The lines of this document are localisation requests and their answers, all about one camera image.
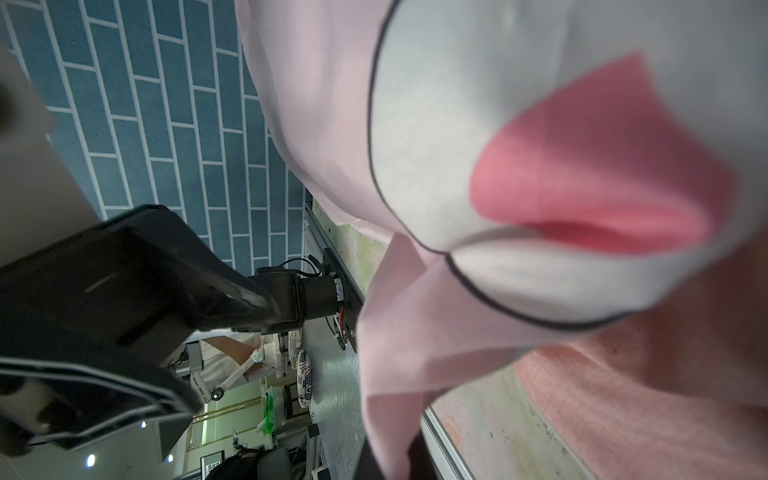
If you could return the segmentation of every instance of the pink towel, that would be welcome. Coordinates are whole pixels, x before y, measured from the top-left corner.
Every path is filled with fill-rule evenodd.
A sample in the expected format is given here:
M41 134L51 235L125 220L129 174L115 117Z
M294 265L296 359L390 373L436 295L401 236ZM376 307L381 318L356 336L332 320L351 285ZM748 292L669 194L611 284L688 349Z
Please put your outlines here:
M440 392L568 341L521 377L601 478L766 468L765 362L733 348L765 344L764 316L617 322L764 223L768 4L237 0L237 18L283 159L332 220L394 233L358 336L387 478Z

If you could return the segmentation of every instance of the red wire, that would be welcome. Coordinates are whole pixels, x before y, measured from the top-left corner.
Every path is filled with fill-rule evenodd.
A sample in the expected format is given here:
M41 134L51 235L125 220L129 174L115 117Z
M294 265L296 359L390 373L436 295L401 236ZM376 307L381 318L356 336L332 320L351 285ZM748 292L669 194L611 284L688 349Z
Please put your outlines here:
M339 310L339 333L344 337L344 324L341 321L342 318L344 318L344 307L341 307L341 310Z

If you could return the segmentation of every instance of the blue brick wall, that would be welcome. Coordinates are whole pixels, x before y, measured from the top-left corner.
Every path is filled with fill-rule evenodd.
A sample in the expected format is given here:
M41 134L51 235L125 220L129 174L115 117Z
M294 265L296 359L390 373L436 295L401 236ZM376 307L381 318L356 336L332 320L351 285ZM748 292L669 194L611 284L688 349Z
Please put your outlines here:
M233 0L0 0L0 42L101 218L163 204L243 275L303 253L306 191L275 149Z

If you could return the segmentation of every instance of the white grout line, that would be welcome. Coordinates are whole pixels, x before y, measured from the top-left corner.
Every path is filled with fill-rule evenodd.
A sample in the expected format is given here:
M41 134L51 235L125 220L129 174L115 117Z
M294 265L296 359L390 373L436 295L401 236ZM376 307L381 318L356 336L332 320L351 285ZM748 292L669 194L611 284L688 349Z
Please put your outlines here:
M101 93L101 103L104 104L104 111L107 114L107 118L114 118L114 117L121 117L121 115L112 115L112 109L109 105L109 100L107 99L107 88L104 86L104 79L101 76L101 66L99 65L98 56L96 55L96 43L94 42L93 32L91 32L91 26L88 24L87 18L85 16L85 2L84 0L79 0L80 3L80 15L82 17L83 25L85 26L85 37L88 39L88 47L91 49L91 56L94 60L94 68L96 71L96 82L98 83L98 89ZM118 156L118 167L120 168L120 176L123 180L123 188L125 189L125 197L128 199L128 205L131 206L131 208L134 207L134 199L131 196L131 189L128 187L128 177L125 174L125 165L123 164L123 156L120 152L120 144L118 144L118 134L115 132L114 129L114 122L112 120L107 122L107 125L109 126L109 134L112 137L112 146L114 147L114 152Z
M285 165L285 162L283 162L283 166L286 170L286 183L285 183L285 191L286 191L286 257L288 257L288 165Z
M131 117L129 115L110 114L109 118L111 118L112 120L139 121L138 117Z
M48 4L46 3L46 0L41 0L41 4L39 5L43 11L43 18L45 19L45 27L48 29L48 36L51 39L51 46L53 47L53 55L56 59L56 64L58 66L58 73L61 76L61 83L64 85L64 91L67 95L67 101L69 102L69 107L72 109L72 119L74 120L74 129L78 132L78 138L80 139L80 146L83 149L83 155L85 156L85 163L88 166L88 173L91 175L91 182L93 182L94 190L96 190L96 201L99 206L99 210L101 212L101 218L106 219L107 218L107 211L104 209L104 199L101 197L101 191L98 187L98 182L96 181L96 171L94 170L94 165L91 162L91 158L87 155L88 153L88 147L85 143L85 136L83 135L83 127L80 125L80 116L78 115L78 108L77 105L74 104L74 95L72 95L72 89L69 85L69 78L67 77L67 71L64 68L64 65L62 64L61 60L61 50L58 47L58 41L56 39L56 32L53 29L53 22L51 21L51 13L48 11Z
M168 105L168 89L165 85L165 71L163 69L163 58L160 55L160 41L157 40L157 25L154 21L154 5L152 0L147 0L147 10L149 11L150 29L152 30L152 43L154 44L154 55L157 59L157 74L160 76L160 92L163 98L163 109L165 110L165 122L168 128L168 135L170 140L170 155L174 159L174 175L176 176L176 190L179 192L179 202L181 203L181 218L187 221L187 206L184 203L184 191L181 189L181 174L179 173L179 157L176 155L176 135L174 135L174 122L170 121L170 106ZM184 17L181 17L182 25L184 24ZM210 233L210 222L207 221L208 213L206 212L206 225L208 233Z
M161 33L158 33L156 35L159 40L169 41L171 43L178 43L179 45L184 45L184 40L182 38L171 37L169 35L163 35Z
M63 107L46 107L48 111L54 111L59 114L70 114L72 113L71 108L63 108Z
M159 78L145 77L143 75L136 75L136 74L134 74L132 76L133 76L134 80L150 81L150 82L155 83L155 84L159 84L160 83L160 79Z
M216 85L216 104L217 104L217 110L219 114L219 142L221 143L221 160L223 161L223 170L224 170L224 200L227 205L227 220L229 222L229 229L230 229L230 252L232 255L232 268L236 269L237 264L234 260L235 257L235 243L234 239L232 238L232 211L230 210L230 185L229 185L229 179L227 178L227 149L224 146L224 132L222 128L224 128L224 120L223 116L221 114L221 91L220 87L221 84L219 83L219 58L217 56L217 52L220 50L219 48L216 48L216 26L214 25L214 7L212 4L208 4L208 25L210 26L210 44L213 45L214 51L212 52L212 57L214 60L214 84Z
M0 8L2 8L2 14L5 17L5 24L8 26L8 36L11 37L11 45L13 45L13 49L16 51L18 65L22 68L22 71L24 72L24 75L27 77L27 79L29 79L27 64L24 62L24 55L22 55L22 48L18 44L18 38L16 38L16 30L13 28L13 24L11 23L11 14L8 13L8 4L0 0Z
M155 184L154 171L152 170L152 163L149 158L149 146L147 144L147 133L144 131L144 118L141 113L141 106L139 105L139 94L136 90L135 81L131 80L134 77L134 66L131 64L131 53L128 51L128 39L125 36L125 25L123 23L123 12L120 10L118 0L113 1L114 11L118 17L118 32L120 33L120 42L123 47L123 59L125 60L125 69L128 73L128 84L131 86L131 97L134 100L134 106L136 109L136 118L139 123L139 136L141 137L141 149L144 151L144 161L147 163L147 175L149 176L150 187L152 188L152 199L156 204L160 201L157 199L157 185Z
M152 0L149 1L149 9L150 12L153 10ZM150 13L150 16L152 17L152 25L154 25L154 13ZM190 46L189 42L187 41L187 16L184 13L184 0L179 0L179 16L180 16L180 22L181 22L181 37L184 42L184 60L186 61L187 66L187 84L190 88L190 107L192 108L192 121L194 122L194 138L195 138L195 146L197 147L197 163L198 167L200 168L200 188L203 190L203 205L206 207L204 208L205 212L205 225L208 230L208 241L210 243L209 247L211 251L214 249L214 239L210 236L210 215L208 213L208 192L205 188L205 172L203 171L203 149L200 147L200 131L197 129L197 104L194 99L194 90L192 87L194 86L192 82L192 61L190 60ZM157 54L160 54L160 43L155 39L155 45L157 49Z
M25 0L6 0L8 3L18 5L20 7L33 8L35 10L42 10L43 6L32 2L26 2Z
M301 204L306 205L306 187L304 187L304 184L301 184ZM304 241L306 240L306 228L304 228L304 219L306 218L306 214L302 211L301 213L301 256L304 256Z
M94 25L101 25L102 27L120 28L118 23L108 22L107 20L101 20L100 18L84 17L84 19L87 19L88 23L92 23Z
M198 91L207 91L207 92L212 93L212 94L216 93L216 88L201 87L200 85L192 85L192 89L193 90L198 90Z
M248 127L245 123L245 82L243 77L243 44L239 41L240 39L240 31L238 28L237 32L237 67L240 69L240 113L243 116L243 161L245 162L245 197L246 202L248 203L248 237L250 237L250 255L253 257L253 221L250 218L250 175L248 172ZM251 267L251 273L256 273L253 271L253 261L250 262Z
M232 56L232 57L237 57L238 56L236 51L224 50L223 48L217 48L216 49L216 53L222 53L222 54L229 55L229 56Z
M266 230L272 230L272 206L270 205L270 140L266 133L269 129L266 127L266 120L264 121L264 169L266 173ZM270 265L272 265L272 233L266 236L267 246L270 249Z
M72 63L71 61L63 61L61 64L66 68L76 68L78 70L96 72L96 67L91 67L90 65L80 65L79 63Z

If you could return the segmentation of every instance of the table surface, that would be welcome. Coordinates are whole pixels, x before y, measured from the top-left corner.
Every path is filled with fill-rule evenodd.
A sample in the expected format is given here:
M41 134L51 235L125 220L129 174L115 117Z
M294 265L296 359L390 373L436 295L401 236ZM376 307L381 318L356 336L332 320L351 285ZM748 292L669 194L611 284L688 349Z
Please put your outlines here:
M367 293L386 245L350 225L334 225L317 203L313 211L360 289ZM304 329L307 348L325 359L323 365L313 367L315 382L322 390L313 392L312 410L316 421L321 419L329 463L336 463L332 478L346 480L352 477L365 435L359 418L357 357L350 348L344 353L339 349L323 320L307 322ZM510 366L453 389L432 407L475 478L593 478L531 403ZM339 415L344 420L334 422Z

